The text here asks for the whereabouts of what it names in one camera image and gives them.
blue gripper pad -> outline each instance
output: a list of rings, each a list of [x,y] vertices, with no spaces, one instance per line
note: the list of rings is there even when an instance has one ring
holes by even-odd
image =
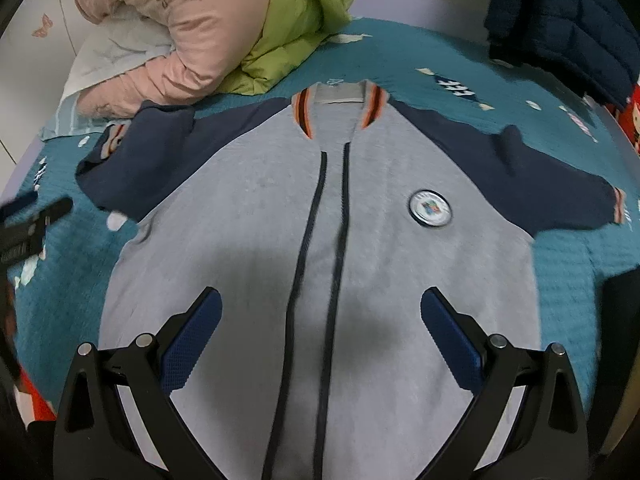
[[[430,290],[422,295],[420,314],[458,386],[477,395],[482,388],[482,359],[471,341]]]
[[[182,388],[222,318],[222,298],[212,290],[204,297],[162,356],[160,388],[169,395]]]

navy blue sleeve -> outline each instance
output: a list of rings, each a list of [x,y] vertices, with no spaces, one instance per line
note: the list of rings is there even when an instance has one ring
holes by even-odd
[[[142,103],[126,130],[109,126],[76,169],[100,209],[142,220],[211,156],[290,104],[282,98],[198,120],[186,105]]]
[[[516,126],[487,135],[469,124],[391,101],[465,172],[486,200],[531,236],[622,223],[624,193],[600,176],[530,148]]]

round badge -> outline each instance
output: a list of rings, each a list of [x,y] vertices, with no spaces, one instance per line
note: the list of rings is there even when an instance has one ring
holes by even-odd
[[[452,212],[445,198],[428,189],[421,189],[409,199],[409,212],[420,224],[442,227],[451,222]]]

teal blanket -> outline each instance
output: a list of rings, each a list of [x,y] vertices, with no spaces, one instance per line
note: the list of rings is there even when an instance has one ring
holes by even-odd
[[[555,78],[530,67],[492,64],[483,46],[378,20],[356,20],[344,32],[353,36],[339,39],[350,43],[321,46],[268,94],[207,98],[198,105],[199,115],[274,96],[288,97],[317,81],[331,84],[368,78],[398,100],[435,109],[487,134],[516,124],[529,146],[623,189],[627,224],[590,232],[545,232],[534,243],[542,343],[557,340],[566,346],[588,404],[596,370],[598,288],[607,277],[640,262],[638,190],[607,129]],[[87,142],[80,142],[82,136],[46,142],[22,186],[33,189],[40,161],[46,157],[37,205],[64,194],[75,203],[71,215],[50,229],[46,259],[39,260],[35,269],[32,263],[12,273],[12,278],[20,277],[19,357],[54,404],[60,400],[76,345],[98,340],[111,269],[124,243],[136,232],[130,221],[117,231],[109,230],[107,213],[96,210],[76,185],[76,165],[98,135],[91,134]]]

zipper trim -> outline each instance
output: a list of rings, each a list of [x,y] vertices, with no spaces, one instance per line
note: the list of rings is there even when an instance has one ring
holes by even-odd
[[[262,480],[271,480],[273,475],[273,465],[276,457],[278,446],[280,445],[280,437],[282,436],[282,427],[284,425],[284,413],[287,407],[287,398],[289,397],[289,387],[291,383],[291,371],[293,368],[293,341],[295,328],[295,312],[294,308],[300,296],[302,288],[302,279],[305,275],[306,255],[311,242],[311,234],[316,224],[318,216],[318,207],[320,198],[324,190],[324,181],[326,179],[326,152],[321,152],[320,158],[320,174],[318,176],[318,184],[314,199],[311,202],[311,209],[306,220],[305,233],[302,237],[300,252],[298,253],[298,261],[296,263],[296,272],[291,285],[289,301],[287,301],[287,313],[285,317],[285,334],[284,334],[284,358],[282,361],[282,379],[280,380],[280,393],[278,394],[278,403],[273,416],[273,426],[271,427],[271,436],[267,445],[267,453],[264,457],[264,465],[262,467]]]
[[[326,439],[326,419],[329,405],[329,390],[331,383],[331,369],[334,358],[335,320],[338,314],[338,296],[344,270],[344,253],[347,247],[349,231],[349,152],[351,143],[344,145],[342,156],[342,224],[338,234],[335,254],[334,276],[331,285],[331,297],[326,316],[324,332],[324,356],[322,358],[322,373],[320,375],[320,396],[318,399],[318,414],[316,416],[316,444],[313,458],[313,478],[322,480],[322,463],[324,461],[324,441]]]

